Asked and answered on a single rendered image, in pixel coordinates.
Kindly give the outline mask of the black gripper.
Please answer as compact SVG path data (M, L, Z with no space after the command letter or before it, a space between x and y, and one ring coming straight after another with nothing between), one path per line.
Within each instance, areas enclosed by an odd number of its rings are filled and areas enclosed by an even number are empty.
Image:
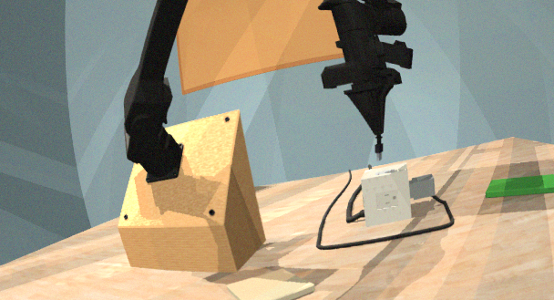
M343 50L345 62L324 68L323 88L337 88L353 83L344 94L358 108L375 136L384 133L385 100L394 85L402 83L397 70L387 67L385 62L372 66L369 55L371 29L356 29L340 34L335 44Z

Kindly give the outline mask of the black cable with grey plug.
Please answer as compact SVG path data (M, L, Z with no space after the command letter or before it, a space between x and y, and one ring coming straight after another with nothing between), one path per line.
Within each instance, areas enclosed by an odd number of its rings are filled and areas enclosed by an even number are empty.
M434 179L433 175L432 174L421 175L421 176L417 176L415 178L412 178L412 180L409 180L410 199L414 198L414 200L419 200L421 198L433 197L434 199L436 199L437 202L442 203L442 204L445 205L447 214L448 214L449 219L450 219L451 222L445 223L444 225L439 225L439 226L436 226L436 227L421 229L419 231L412 231L410 233L396 234L396 235L391 235L391 236L386 236L386 237L381 237L381 238L376 238L376 239L369 239L369 240L366 240L366 241L358 241L358 242L354 242L354 243L342 243L342 244L322 246L321 245L321 237L322 237L322 230L323 230L323 226L324 226L324 223L325 223L326 216L328 215L328 213L331 210L332 206L334 206L336 201L339 199L339 197L341 196L343 191L347 188L347 186L349 185L351 179L352 179L352 173L349 170L349 179L348 179L348 182L345 184L344 189L334 198L334 200L329 205L329 207L326 209L326 211L323 215L323 218L322 218L322 221L321 221L321 224L320 224L320 227L319 227L319 231L318 231L318 238L316 240L316 248L319 248L320 250L339 249L339 248L343 248L343 247L352 247L352 246L356 246L356 245L364 245L364 244L369 244L369 243L380 243L380 242L383 242L383 241L391 241L393 239L400 239L400 238L403 238L403 237L408 237L408 236L413 236L413 235L423 234L423 233L431 233L433 231L442 230L442 229L445 229L445 228L447 228L447 227L449 227L449 226L451 226L455 223L453 214L450 211L446 201L443 201L442 199L440 200L435 195L436 194L436 192L435 192L435 183L434 183L435 179Z

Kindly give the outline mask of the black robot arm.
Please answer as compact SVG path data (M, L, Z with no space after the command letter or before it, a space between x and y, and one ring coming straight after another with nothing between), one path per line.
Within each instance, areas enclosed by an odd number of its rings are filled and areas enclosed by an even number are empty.
M124 133L128 160L147 172L146 182L179 176L183 143L163 127L167 124L172 93L164 78L180 21L189 0L157 0L140 61L124 98ZM401 36L407 22L396 0L323 0L319 10L330 10L338 36L346 31L371 29L369 55L372 66L380 61L412 69L413 49L405 42L379 42L378 35ZM375 37L375 39L374 39ZM380 61L379 61L380 60ZM375 63L374 63L375 62Z

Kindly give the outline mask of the flat green block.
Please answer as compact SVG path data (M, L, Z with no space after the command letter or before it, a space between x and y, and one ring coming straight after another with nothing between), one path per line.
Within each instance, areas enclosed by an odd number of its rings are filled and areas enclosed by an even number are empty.
M554 175L492 180L486 198L554 193Z

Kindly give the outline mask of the white power cube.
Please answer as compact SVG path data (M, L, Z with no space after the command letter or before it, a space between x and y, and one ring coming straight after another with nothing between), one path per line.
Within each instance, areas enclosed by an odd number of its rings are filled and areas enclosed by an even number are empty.
M350 223L365 219L365 227L411 219L410 189L407 163L372 169L371 164L361 178L361 184L348 201L345 220ZM395 169L393 173L375 175ZM356 195L362 191L364 210L352 216Z

